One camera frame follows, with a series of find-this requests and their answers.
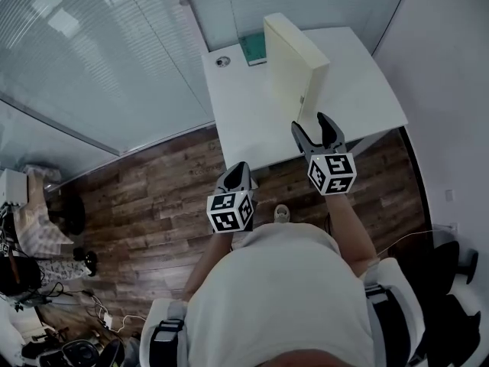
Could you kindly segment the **glass partition with blinds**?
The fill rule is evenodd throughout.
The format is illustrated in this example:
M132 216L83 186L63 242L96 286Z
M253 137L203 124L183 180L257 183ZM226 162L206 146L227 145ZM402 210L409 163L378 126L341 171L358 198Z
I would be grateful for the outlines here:
M202 55L280 12L374 51L401 0L0 0L0 172L64 180L215 121Z

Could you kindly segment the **black round device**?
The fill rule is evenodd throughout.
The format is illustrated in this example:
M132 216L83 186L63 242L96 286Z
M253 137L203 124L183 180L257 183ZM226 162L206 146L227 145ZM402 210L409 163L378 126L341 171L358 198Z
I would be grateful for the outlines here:
M99 352L88 340L74 340L62 346L61 352L72 367L121 367L125 349L119 339L114 339Z

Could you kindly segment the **black office chair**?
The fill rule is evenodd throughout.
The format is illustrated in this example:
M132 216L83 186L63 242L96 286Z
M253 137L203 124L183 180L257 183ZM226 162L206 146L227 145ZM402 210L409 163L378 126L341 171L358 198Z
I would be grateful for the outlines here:
M478 253L471 263L458 263L456 241L440 245L432 251L426 268L426 355L429 367L461 367L477 349L480 341L481 313L469 315L451 293L457 274L470 282L478 263Z

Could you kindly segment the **green book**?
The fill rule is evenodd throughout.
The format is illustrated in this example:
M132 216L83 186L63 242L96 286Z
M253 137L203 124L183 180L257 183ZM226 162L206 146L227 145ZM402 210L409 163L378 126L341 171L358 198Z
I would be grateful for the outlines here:
M264 32L240 37L239 44L248 66L252 67L267 62Z

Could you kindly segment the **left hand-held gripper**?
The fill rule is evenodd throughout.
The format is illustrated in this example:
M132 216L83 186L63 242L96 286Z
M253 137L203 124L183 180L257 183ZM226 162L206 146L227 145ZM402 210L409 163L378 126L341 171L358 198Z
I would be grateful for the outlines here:
M221 175L214 193L207 198L207 216L215 233L250 232L256 203L254 181L245 161Z

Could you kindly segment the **person's right forearm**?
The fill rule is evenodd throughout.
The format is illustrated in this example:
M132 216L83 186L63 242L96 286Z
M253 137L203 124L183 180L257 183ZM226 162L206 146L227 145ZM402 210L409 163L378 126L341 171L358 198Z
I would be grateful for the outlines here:
M325 196L332 224L332 237L352 271L361 277L377 260L374 244L366 228L344 194Z

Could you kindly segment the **person's left forearm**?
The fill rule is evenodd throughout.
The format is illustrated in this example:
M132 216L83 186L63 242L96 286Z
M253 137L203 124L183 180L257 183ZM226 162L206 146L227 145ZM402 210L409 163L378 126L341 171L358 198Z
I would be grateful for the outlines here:
M233 237L233 232L212 235L186 282L182 300L188 302L199 290L210 271L232 250Z

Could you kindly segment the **person's white shirt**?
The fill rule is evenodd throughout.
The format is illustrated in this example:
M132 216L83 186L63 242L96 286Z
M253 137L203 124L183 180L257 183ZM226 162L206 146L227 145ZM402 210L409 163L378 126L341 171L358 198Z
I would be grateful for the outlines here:
M358 277L332 234L304 223L256 228L186 302L153 302L141 367L261 367L320 350L354 367L405 367L425 324L392 258Z

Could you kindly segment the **white printer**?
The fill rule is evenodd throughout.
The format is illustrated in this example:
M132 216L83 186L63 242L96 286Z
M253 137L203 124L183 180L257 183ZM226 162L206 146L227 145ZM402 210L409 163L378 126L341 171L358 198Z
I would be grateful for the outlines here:
M4 169L0 174L0 208L4 205L22 207L28 203L28 176Z

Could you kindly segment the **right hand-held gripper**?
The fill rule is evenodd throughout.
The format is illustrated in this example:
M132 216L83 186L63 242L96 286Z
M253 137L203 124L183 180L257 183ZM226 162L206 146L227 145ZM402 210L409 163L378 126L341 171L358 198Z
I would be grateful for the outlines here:
M322 112L316 114L322 130L322 145L312 142L302 126L291 122L291 133L308 161L307 177L322 196L347 193L357 177L353 154L346 151L345 136Z

